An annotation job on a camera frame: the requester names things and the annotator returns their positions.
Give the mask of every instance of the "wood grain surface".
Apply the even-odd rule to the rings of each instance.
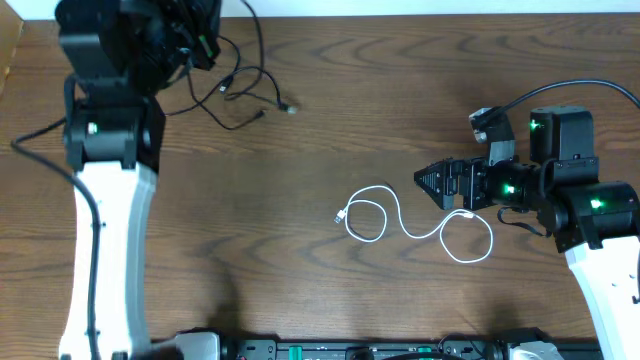
[[[553,240],[500,225],[494,252],[460,265],[437,238],[408,239],[390,212],[374,244],[350,238],[333,218],[353,191],[388,182],[411,231],[445,216],[413,183],[444,157],[483,154],[467,116],[540,85],[574,77],[619,82],[640,93],[638,15],[432,16],[264,19],[267,66],[297,115],[269,112],[227,132],[203,112],[169,118],[147,233],[146,316],[154,338],[212,325],[295,339],[425,339],[538,326],[553,336],[593,337],[580,289]],[[222,34],[257,60],[249,19]],[[71,298],[72,189],[11,153],[11,138],[63,115],[70,66],[51,22],[26,24],[0,102],[0,358],[56,356]],[[231,68],[196,72],[199,94]],[[237,85],[251,75],[238,77]],[[272,94],[265,81],[260,94]],[[159,95],[165,111],[190,104],[181,82]],[[545,93],[510,113],[528,158],[530,109],[587,106],[595,117],[601,179],[640,188],[639,113],[610,89]],[[232,124],[262,105],[211,101]],[[60,135],[30,146],[62,162]],[[524,221],[534,219],[521,215]],[[375,234],[381,215],[354,208],[354,226]],[[487,248],[482,225],[445,231],[459,257]]]

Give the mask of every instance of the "black cable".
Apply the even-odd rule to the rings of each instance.
[[[499,108],[498,110],[496,110],[495,112],[487,115],[486,118],[482,118],[479,117],[479,119],[481,119],[482,123],[484,125],[486,125],[487,123],[489,123],[492,119],[497,119],[498,117],[500,117],[502,114],[506,113],[507,111],[511,110],[512,108],[514,108],[515,106],[517,106],[518,104],[524,102],[525,100],[540,94],[541,92],[547,91],[547,90],[551,90],[551,89],[556,89],[559,87],[563,87],[563,86],[569,86],[569,85],[602,85],[602,86],[608,86],[612,89],[615,89],[617,91],[619,91],[620,93],[622,93],[622,95],[624,95],[627,99],[629,99],[638,109],[640,109],[640,100],[633,95],[633,93],[631,93],[631,91],[625,89],[624,87],[614,83],[613,81],[609,81],[609,80],[601,80],[601,79],[574,79],[574,80],[565,80],[565,81],[558,81],[555,83],[551,83],[545,86],[541,86],[535,90],[532,90],[522,96],[520,96],[519,98],[513,100],[512,102],[510,102],[509,104]]]
[[[175,115],[180,115],[180,114],[184,114],[187,113],[189,111],[192,111],[198,107],[202,108],[209,116],[211,116],[211,118],[218,124],[220,125],[222,128],[224,128],[225,130],[238,130],[240,128],[243,128],[251,123],[253,123],[254,121],[256,121],[257,119],[263,117],[265,115],[265,112],[263,110],[258,111],[252,118],[250,118],[249,120],[246,120],[242,123],[240,123],[239,125],[236,126],[227,126],[225,124],[223,124],[220,119],[210,110],[208,109],[204,103],[209,100],[209,98],[216,93],[216,91],[220,90],[221,93],[225,93],[228,88],[231,86],[231,84],[233,83],[234,80],[234,76],[244,72],[244,71],[249,71],[249,70],[257,70],[258,71],[258,75],[256,76],[256,79],[246,88],[244,88],[241,91],[238,92],[234,92],[234,93],[230,93],[230,94],[225,94],[224,96],[224,100],[225,101],[234,101],[239,99],[242,96],[251,96],[255,99],[264,101],[270,105],[275,106],[278,110],[280,111],[287,111],[287,112],[295,112],[295,108],[292,108],[291,106],[289,106],[288,104],[285,104],[282,102],[282,98],[280,96],[280,88],[278,87],[278,84],[275,80],[275,78],[266,70],[264,70],[264,65],[265,65],[265,50],[264,50],[264,39],[263,39],[263,35],[262,35],[262,28],[260,25],[260,21],[258,19],[258,16],[256,14],[256,12],[253,10],[253,8],[251,7],[251,5],[249,5],[249,3],[246,0],[241,0],[242,3],[247,7],[247,9],[249,9],[249,11],[251,12],[251,16],[252,19],[254,21],[255,24],[255,28],[256,28],[256,34],[258,36],[258,48],[259,48],[259,65],[258,66],[246,66],[246,67],[242,67],[240,68],[240,63],[241,63],[241,55],[240,55],[240,48],[230,39],[223,37],[223,36],[218,36],[220,39],[228,42],[236,51],[236,55],[237,55],[237,59],[236,59],[236,65],[234,67],[234,70],[228,74],[227,76],[225,76],[224,78],[222,78],[205,96],[204,98],[202,98],[201,100],[198,100],[198,98],[195,95],[195,92],[193,90],[193,81],[191,79],[190,76],[187,75],[187,80],[189,82],[189,92],[191,95],[192,100],[194,101],[194,105],[189,106],[187,108],[181,109],[181,110],[177,110],[177,111],[173,111],[173,112],[169,112],[169,113],[165,113],[165,116],[175,116]],[[271,82],[273,83],[274,88],[276,89],[276,99],[275,100],[271,100],[269,98],[266,98],[264,96],[260,96],[257,95],[255,93],[250,92],[256,85],[258,85],[258,83],[262,80],[262,76],[263,75],[267,75],[267,77],[269,77],[269,79],[271,80]]]
[[[476,360],[480,360],[480,359],[484,359],[484,354],[482,353],[482,351],[480,351],[480,349],[478,349],[478,347],[476,346],[476,344],[473,343],[473,341],[471,340],[471,338],[469,338],[467,335],[463,334],[463,333],[451,333],[445,337],[443,337],[442,339],[440,339],[440,342],[438,342],[438,346],[437,346],[437,350],[441,353],[444,353],[444,343],[447,342],[447,340],[453,336],[459,336],[459,337],[463,337],[465,340],[467,340],[470,344],[471,347],[473,348],[473,350],[475,350],[476,353],[478,353],[478,355],[480,355],[480,358],[476,359]]]
[[[240,1],[242,1],[244,6],[246,6],[247,9],[249,9],[249,12],[251,12],[251,18],[253,19],[253,23],[256,28],[256,35],[258,36],[258,51],[259,51],[259,64],[260,64],[259,67],[260,69],[264,69],[264,63],[265,63],[264,39],[262,37],[262,26],[260,26],[260,20],[258,20],[258,15],[246,0],[240,0]],[[256,87],[256,85],[260,83],[260,80],[262,80],[262,73],[258,73],[258,76],[256,77],[256,79],[253,80],[253,82],[249,86],[247,86],[244,90],[226,95],[225,100],[229,101],[229,100],[238,99],[240,96],[244,95],[245,93],[251,91],[254,87]]]
[[[34,152],[27,150],[22,147],[20,143],[24,141],[28,141],[34,139],[38,136],[44,135],[51,130],[54,130],[67,121],[66,118],[62,118],[55,123],[47,126],[44,129],[40,129],[34,131],[30,134],[22,135],[17,137],[15,140],[11,141],[11,148],[17,153],[37,162],[41,165],[46,166],[50,170],[58,173],[62,176],[67,182],[73,185],[78,191],[82,194],[82,196],[87,201],[87,205],[89,205],[89,210],[91,210],[91,221],[93,228],[93,240],[91,243],[91,263],[89,269],[89,284],[88,284],[88,299],[87,299],[87,337],[89,338],[89,350],[91,351],[92,359],[99,359],[99,351],[98,351],[98,334],[96,331],[96,278],[98,275],[98,251],[100,247],[100,214],[98,212],[98,205],[91,195],[91,192],[84,183],[78,179],[75,175],[69,174],[60,166],[54,164],[47,158],[40,156]]]
[[[500,221],[501,223],[505,224],[505,225],[511,225],[511,226],[517,226],[519,228],[523,228],[527,231],[529,231],[530,233],[534,234],[534,235],[538,235],[538,236],[544,236],[546,238],[551,237],[551,235],[553,235],[552,232],[550,232],[549,230],[547,230],[546,234],[542,234],[541,232],[539,232],[538,230],[536,230],[533,226],[523,223],[523,222],[506,222],[504,221],[504,219],[502,219],[502,215],[504,215],[504,212],[507,210],[511,210],[513,212],[517,212],[519,214],[526,214],[529,212],[528,209],[522,209],[516,206],[505,206],[500,208],[500,210],[498,210],[498,221]]]
[[[229,45],[231,45],[231,47],[233,47],[233,49],[236,51],[236,65],[233,67],[233,71],[237,71],[238,68],[240,68],[240,63],[242,62],[242,57],[240,56],[240,48],[233,41],[229,40],[229,38],[226,38],[222,35],[218,35],[218,39],[228,42]]]
[[[194,92],[193,92],[193,83],[191,81],[191,75],[189,75],[187,77],[187,80],[189,81],[189,93],[191,94],[191,98],[193,99],[193,101],[195,101],[196,103],[198,102],[198,99],[196,98]],[[206,107],[204,104],[200,104],[199,105],[202,110],[204,110],[207,114],[209,114],[209,116],[211,116],[211,118],[218,124],[220,125],[223,129],[225,130],[229,130],[229,131],[233,131],[233,130],[238,130],[238,129],[242,129],[243,127],[251,124],[252,122],[258,120],[259,118],[261,118],[262,116],[264,116],[264,111],[259,111],[258,113],[256,113],[252,118],[250,118],[249,120],[246,120],[236,126],[227,126],[224,123],[222,123],[220,121],[220,119],[218,119],[218,117],[211,111],[209,110],[208,107]]]

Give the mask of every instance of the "white usb cable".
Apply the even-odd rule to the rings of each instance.
[[[400,221],[400,226],[402,227],[402,231],[404,231],[404,233],[407,234],[407,236],[409,236],[410,238],[413,238],[413,239],[424,239],[424,238],[427,238],[427,237],[433,235],[436,231],[440,230],[440,243],[442,244],[442,247],[444,248],[444,251],[446,251],[447,254],[449,254],[449,256],[453,260],[455,260],[455,261],[457,261],[457,262],[459,262],[461,264],[476,263],[476,262],[479,262],[479,261],[482,261],[482,260],[486,259],[489,256],[489,254],[491,254],[491,250],[493,249],[493,231],[491,231],[491,226],[489,226],[489,224],[483,218],[481,218],[480,216],[478,216],[478,215],[476,215],[476,214],[474,214],[474,213],[472,213],[471,211],[468,211],[468,210],[464,210],[464,209],[453,210],[452,212],[449,213],[449,215],[447,215],[444,218],[444,220],[442,220],[440,225],[438,225],[430,233],[427,233],[427,234],[424,234],[424,235],[413,235],[413,234],[411,234],[410,232],[407,231],[407,229],[404,227],[404,223],[402,222],[402,213],[400,212],[400,201],[398,200],[398,196],[396,195],[396,193],[390,187],[388,187],[386,185],[367,186],[365,188],[362,188],[362,189],[356,191],[349,198],[349,201],[347,202],[347,206],[345,206],[344,209],[338,211],[338,215],[336,216],[335,222],[339,224],[342,220],[344,220],[344,226],[347,229],[347,232],[349,233],[349,235],[351,235],[352,237],[354,237],[354,238],[356,238],[356,239],[358,239],[360,241],[363,241],[363,242],[372,243],[372,242],[378,241],[382,237],[382,235],[384,235],[384,232],[387,229],[387,212],[382,207],[382,205],[378,204],[377,202],[371,201],[371,200],[363,200],[363,199],[354,200],[354,198],[356,196],[358,196],[358,194],[363,193],[365,191],[374,190],[374,189],[386,190],[389,193],[391,193],[391,195],[393,195],[393,199],[396,201],[396,207],[398,208],[398,220]],[[364,204],[377,206],[382,211],[382,215],[384,215],[384,225],[382,226],[382,231],[380,231],[380,234],[378,234],[378,236],[376,236],[375,238],[371,238],[371,239],[365,238],[364,236],[358,234],[355,230],[353,230],[351,228],[351,225],[349,224],[349,208],[351,207],[351,205],[358,204],[358,203],[364,203]],[[460,260],[457,257],[455,257],[451,253],[451,251],[449,251],[449,249],[447,248],[447,245],[445,245],[444,239],[442,238],[442,230],[444,230],[444,227],[447,224],[447,222],[449,222],[449,220],[451,220],[451,218],[453,218],[455,216],[462,216],[462,217],[465,217],[467,219],[473,219],[475,217],[475,218],[479,219],[480,221],[482,221],[487,226],[487,229],[489,230],[489,249],[487,250],[487,253],[484,254],[482,257],[479,257],[477,259],[472,259],[472,260]]]

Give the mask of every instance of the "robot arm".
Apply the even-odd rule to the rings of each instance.
[[[191,66],[213,67],[220,5],[62,0],[56,8],[60,45],[75,72],[65,84],[67,162],[93,196],[102,223],[98,245],[88,202],[76,191],[74,286],[61,359],[138,358],[155,348],[183,347],[193,337],[152,347],[144,320],[144,238],[165,125],[155,95],[181,66],[180,75]],[[84,98],[76,99],[76,84]],[[215,354],[218,338],[198,336],[200,348]],[[183,354],[203,358],[198,349]]]
[[[500,204],[536,211],[578,279],[605,359],[636,357],[640,324],[636,192],[623,182],[598,181],[593,119],[584,108],[532,111],[531,160],[538,167],[518,162],[504,113],[483,119],[498,109],[471,116],[476,139],[488,144],[486,157],[435,163],[415,173],[416,184],[442,209],[450,208],[453,195],[460,193],[469,210]]]

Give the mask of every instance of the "usb connector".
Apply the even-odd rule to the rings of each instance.
[[[220,88],[219,88],[220,92],[224,94],[229,89],[232,83],[233,83],[233,76],[229,76],[225,78],[220,84]]]
[[[336,224],[340,224],[345,216],[347,216],[347,213],[344,210],[340,210],[333,221],[335,221]]]
[[[288,114],[291,114],[291,115],[293,115],[293,114],[298,112],[298,108],[297,107],[291,106],[291,105],[285,104],[285,103],[280,104],[278,106],[278,110],[284,111],[284,112],[286,112]]]

